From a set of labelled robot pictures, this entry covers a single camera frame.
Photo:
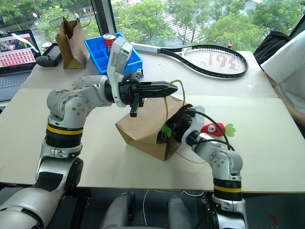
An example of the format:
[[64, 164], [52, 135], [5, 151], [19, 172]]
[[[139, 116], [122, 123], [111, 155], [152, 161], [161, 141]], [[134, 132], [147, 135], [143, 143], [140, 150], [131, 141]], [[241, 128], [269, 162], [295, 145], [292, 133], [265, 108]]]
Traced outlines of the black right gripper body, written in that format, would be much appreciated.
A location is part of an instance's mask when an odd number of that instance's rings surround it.
[[167, 126], [174, 132], [173, 138], [181, 141], [185, 131], [190, 127], [193, 119], [193, 111], [179, 110], [167, 122]]

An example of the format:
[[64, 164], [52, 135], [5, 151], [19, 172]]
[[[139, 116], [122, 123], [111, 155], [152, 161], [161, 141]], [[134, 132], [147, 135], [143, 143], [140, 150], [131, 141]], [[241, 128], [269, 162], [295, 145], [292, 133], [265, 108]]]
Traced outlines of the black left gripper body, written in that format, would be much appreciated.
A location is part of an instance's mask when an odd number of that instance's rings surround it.
[[120, 99], [131, 107], [130, 117], [137, 117], [138, 108], [143, 107], [144, 98], [140, 95], [140, 79], [140, 73], [127, 73], [119, 82]]

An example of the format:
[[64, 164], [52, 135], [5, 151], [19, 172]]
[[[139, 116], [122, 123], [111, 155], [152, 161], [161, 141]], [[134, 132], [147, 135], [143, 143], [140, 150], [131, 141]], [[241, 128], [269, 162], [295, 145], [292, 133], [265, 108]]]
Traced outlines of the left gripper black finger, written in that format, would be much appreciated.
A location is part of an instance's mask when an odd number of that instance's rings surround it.
[[141, 91], [142, 98], [164, 98], [175, 93], [177, 89]]
[[140, 87], [145, 91], [171, 90], [177, 91], [178, 87], [166, 81], [141, 82]]

